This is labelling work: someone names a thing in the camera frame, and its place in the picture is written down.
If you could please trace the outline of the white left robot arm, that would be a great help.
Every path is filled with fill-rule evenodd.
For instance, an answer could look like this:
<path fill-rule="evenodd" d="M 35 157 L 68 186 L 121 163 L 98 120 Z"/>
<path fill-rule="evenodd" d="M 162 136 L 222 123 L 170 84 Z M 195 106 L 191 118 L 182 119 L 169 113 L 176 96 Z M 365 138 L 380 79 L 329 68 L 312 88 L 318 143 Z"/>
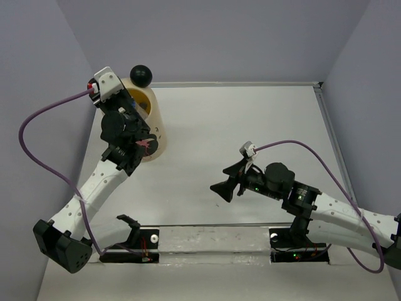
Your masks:
<path fill-rule="evenodd" d="M 109 196 L 133 174 L 147 155 L 155 136 L 135 109 L 126 89 L 104 99 L 92 93 L 94 105 L 103 112 L 101 138 L 108 144 L 95 170 L 77 194 L 49 221 L 39 220 L 33 233 L 40 251 L 69 273 L 80 271 L 92 253 L 118 245 L 128 249 L 140 240 L 140 224 L 126 214 L 102 226 L 97 235 L 90 221 Z"/>

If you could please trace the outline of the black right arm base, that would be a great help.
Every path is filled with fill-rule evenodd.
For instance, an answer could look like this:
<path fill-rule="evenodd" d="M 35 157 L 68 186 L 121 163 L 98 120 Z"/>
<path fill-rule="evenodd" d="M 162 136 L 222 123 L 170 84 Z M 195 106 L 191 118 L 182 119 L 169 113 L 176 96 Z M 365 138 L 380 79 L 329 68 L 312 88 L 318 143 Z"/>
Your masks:
<path fill-rule="evenodd" d="M 295 217 L 290 226 L 269 229 L 272 263 L 329 263 L 328 245 L 308 237 L 310 220 Z"/>

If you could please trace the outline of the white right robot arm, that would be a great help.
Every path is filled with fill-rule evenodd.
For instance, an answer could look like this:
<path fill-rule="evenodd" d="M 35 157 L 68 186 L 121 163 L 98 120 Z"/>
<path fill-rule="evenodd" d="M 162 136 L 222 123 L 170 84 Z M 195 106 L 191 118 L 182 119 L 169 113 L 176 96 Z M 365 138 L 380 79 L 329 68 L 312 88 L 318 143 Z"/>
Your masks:
<path fill-rule="evenodd" d="M 400 217 L 354 209 L 319 189 L 296 181 L 282 163 L 265 170 L 243 159 L 223 170 L 226 181 L 210 186 L 211 191 L 231 202 L 237 195 L 252 191 L 281 201 L 294 216 L 288 231 L 278 237 L 283 248 L 312 247 L 320 243 L 344 246 L 382 257 L 385 264 L 400 268 Z"/>

